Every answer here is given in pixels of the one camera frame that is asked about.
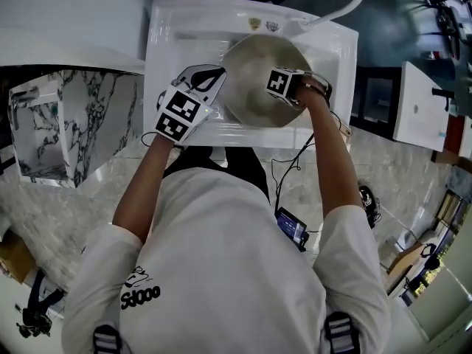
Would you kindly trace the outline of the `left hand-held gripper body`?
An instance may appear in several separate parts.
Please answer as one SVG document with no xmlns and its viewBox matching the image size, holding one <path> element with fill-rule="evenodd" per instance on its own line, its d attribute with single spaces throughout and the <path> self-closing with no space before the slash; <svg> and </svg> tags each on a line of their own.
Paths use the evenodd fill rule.
<svg viewBox="0 0 472 354">
<path fill-rule="evenodd" d="M 155 131 L 183 144 L 214 111 L 212 104 L 225 79 L 222 66 L 188 66 L 159 96 Z"/>
</svg>

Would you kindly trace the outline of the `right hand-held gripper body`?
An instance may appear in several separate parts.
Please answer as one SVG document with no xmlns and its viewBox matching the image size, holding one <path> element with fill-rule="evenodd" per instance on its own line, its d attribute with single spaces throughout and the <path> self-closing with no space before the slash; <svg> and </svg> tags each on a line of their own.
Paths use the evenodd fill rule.
<svg viewBox="0 0 472 354">
<path fill-rule="evenodd" d="M 272 67 L 268 81 L 265 85 L 265 90 L 276 100 L 284 102 L 292 108 L 301 108 L 302 104 L 295 98 L 295 96 L 296 90 L 302 84 L 302 79 L 304 77 L 310 77 L 317 82 L 315 86 L 312 86 L 311 84 L 306 84 L 305 86 L 308 89 L 313 89 L 318 94 L 321 94 L 329 105 L 332 86 L 320 74 L 313 71 L 289 69 L 286 67 Z"/>
</svg>

